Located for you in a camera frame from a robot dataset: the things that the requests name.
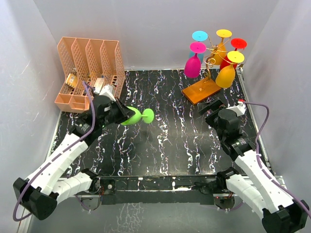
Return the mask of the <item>green wine glass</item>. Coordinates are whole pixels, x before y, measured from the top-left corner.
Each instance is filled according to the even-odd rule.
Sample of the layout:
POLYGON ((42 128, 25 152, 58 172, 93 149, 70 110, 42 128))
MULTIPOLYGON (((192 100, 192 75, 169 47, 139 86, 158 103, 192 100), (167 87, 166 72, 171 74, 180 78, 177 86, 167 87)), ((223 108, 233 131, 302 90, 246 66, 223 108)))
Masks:
POLYGON ((152 109, 147 108, 141 113, 137 108, 128 106, 128 108, 132 111, 135 112, 135 114, 130 117, 128 120, 125 122, 121 123, 123 126, 128 126, 128 125, 134 125, 137 124, 140 120, 143 120, 143 122, 150 124, 153 122, 155 118, 155 114, 152 109))

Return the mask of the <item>yellow-orange wine glass front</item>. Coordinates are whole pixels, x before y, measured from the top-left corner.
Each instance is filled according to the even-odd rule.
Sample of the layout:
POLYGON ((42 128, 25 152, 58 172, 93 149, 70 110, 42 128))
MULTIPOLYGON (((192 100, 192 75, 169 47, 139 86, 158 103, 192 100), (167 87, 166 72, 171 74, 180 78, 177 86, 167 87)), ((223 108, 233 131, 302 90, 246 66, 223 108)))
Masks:
POLYGON ((226 61, 229 65, 221 69, 215 81, 220 88, 229 88, 232 85, 235 79, 234 65, 242 63, 244 61, 244 55, 239 51, 230 51, 227 54, 226 61))

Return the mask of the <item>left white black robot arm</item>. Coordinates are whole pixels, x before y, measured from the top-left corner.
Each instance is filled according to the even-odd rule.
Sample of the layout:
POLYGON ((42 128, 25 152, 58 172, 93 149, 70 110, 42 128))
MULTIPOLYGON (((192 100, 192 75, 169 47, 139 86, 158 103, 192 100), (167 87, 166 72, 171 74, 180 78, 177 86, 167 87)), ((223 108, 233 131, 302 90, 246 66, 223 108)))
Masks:
POLYGON ((125 106, 119 99, 96 96, 90 109, 78 115, 74 125, 59 147, 27 178, 17 178, 13 189, 17 205, 27 209, 39 220, 49 217, 57 205, 80 192, 96 194, 100 178, 86 168, 63 181, 59 178, 72 162, 102 134, 110 124, 122 124, 138 114, 137 109, 125 106))

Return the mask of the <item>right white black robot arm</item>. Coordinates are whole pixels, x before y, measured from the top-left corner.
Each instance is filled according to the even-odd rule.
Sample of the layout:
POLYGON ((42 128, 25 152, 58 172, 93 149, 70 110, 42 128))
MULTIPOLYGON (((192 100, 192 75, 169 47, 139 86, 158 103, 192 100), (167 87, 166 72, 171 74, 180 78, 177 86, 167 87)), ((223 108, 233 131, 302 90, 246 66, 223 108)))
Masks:
POLYGON ((295 233, 303 229, 311 217, 304 200, 298 200, 281 186, 261 159, 259 144, 253 144, 240 129, 239 117, 244 115, 248 101, 225 107, 221 99, 198 104, 198 112, 215 129, 223 151, 248 176, 249 184, 239 172, 230 167, 217 173, 216 185, 221 192, 238 195, 261 219, 268 233, 295 233))

